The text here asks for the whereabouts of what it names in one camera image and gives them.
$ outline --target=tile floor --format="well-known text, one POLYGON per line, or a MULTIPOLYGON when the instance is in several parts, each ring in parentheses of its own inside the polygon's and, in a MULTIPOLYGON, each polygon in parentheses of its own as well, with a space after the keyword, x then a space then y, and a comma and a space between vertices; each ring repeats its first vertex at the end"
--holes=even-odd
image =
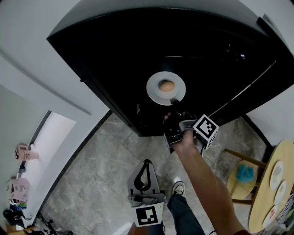
MULTIPOLYGON (((261 159, 265 144, 242 119, 221 126, 204 159, 226 183, 238 158, 225 148, 261 159)), ((133 223, 129 216, 126 181, 133 168, 144 159, 154 164, 161 190, 170 197, 173 180, 186 183, 186 198, 206 234, 213 231, 190 180, 177 155, 169 154, 163 137, 138 137, 112 114, 75 158, 42 209, 64 230, 79 235, 126 235, 133 223)), ((250 206, 234 205, 237 217, 247 228, 250 206)), ((174 235, 173 218, 166 205, 163 221, 167 235, 174 235)))

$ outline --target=white plate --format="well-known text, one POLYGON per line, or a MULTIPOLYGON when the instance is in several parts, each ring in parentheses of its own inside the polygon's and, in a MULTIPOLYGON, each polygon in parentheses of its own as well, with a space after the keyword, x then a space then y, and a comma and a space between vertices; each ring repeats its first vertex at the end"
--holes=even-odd
POLYGON ((283 180, 277 189, 276 196, 275 196, 275 205, 279 204, 283 199, 287 188, 287 181, 283 180))
POLYGON ((271 222, 277 217, 277 205, 273 206, 267 216, 265 217, 265 220, 263 221, 262 227, 266 228, 268 225, 271 224, 271 222))
POLYGON ((186 93, 186 86, 183 79, 175 73, 161 71, 152 75, 146 84, 147 94, 154 102, 160 105, 171 105, 171 99, 181 101, 186 93), (168 80, 175 84, 175 88, 170 92, 164 92, 159 89, 158 84, 161 81, 168 80))
POLYGON ((270 179, 271 190, 277 189, 277 187, 280 185, 282 177, 283 177, 283 162, 278 161, 275 164, 275 167, 273 168, 271 173, 271 179, 270 179))

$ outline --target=jeans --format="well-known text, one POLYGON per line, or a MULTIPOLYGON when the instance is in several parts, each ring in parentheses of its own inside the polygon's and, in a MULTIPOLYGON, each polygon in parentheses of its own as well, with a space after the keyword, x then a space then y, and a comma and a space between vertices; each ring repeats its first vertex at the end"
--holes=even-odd
MULTIPOLYGON (((168 209, 173 215, 177 235, 205 235, 195 215, 182 195, 171 196, 168 209)), ((149 235, 164 235, 163 223, 148 226, 149 235)))

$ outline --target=hand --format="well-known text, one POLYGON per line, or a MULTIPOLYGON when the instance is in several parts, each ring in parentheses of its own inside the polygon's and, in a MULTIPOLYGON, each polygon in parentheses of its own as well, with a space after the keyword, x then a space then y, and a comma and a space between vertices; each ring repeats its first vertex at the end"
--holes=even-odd
MULTIPOLYGON (((170 116, 170 112, 167 115, 165 115, 164 120, 167 120, 169 116, 170 116)), ((177 154, 183 151, 187 151, 191 147, 195 147, 193 142, 193 131, 185 130, 183 133, 182 140, 176 144, 173 144, 172 147, 177 154)))

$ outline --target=white wall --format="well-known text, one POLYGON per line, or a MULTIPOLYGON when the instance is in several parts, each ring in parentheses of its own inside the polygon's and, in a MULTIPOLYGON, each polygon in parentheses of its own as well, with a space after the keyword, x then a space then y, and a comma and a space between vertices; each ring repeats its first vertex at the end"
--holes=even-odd
MULTIPOLYGON (((77 2, 0 2, 0 84, 36 105, 76 121, 38 183, 42 196, 109 110, 46 41, 52 29, 77 2)), ((31 212, 36 213, 42 201, 39 198, 31 212)))
MULTIPOLYGON (((59 147, 64 143, 64 140, 74 128, 76 122, 52 112, 44 123, 40 133, 38 134, 34 145, 33 151, 39 153, 39 159, 26 162, 26 172, 22 174, 22 178, 27 178, 30 183, 28 195, 28 207, 23 211, 25 217, 29 218, 30 215, 35 215, 44 198, 47 195, 48 188, 51 185, 46 185, 47 177, 54 177, 59 172, 49 171, 52 161, 58 151, 59 147)), ((23 219, 25 226, 30 225, 31 221, 23 219)))
POLYGON ((2 212, 9 208, 4 188, 11 177, 16 177, 21 161, 14 158, 18 144, 29 144, 47 110, 16 95, 0 85, 0 225, 2 212))
MULTIPOLYGON (((294 5, 290 0, 241 0, 255 14, 267 14, 294 53, 294 5)), ((272 145, 283 139, 294 141, 294 86, 248 113, 272 145)))

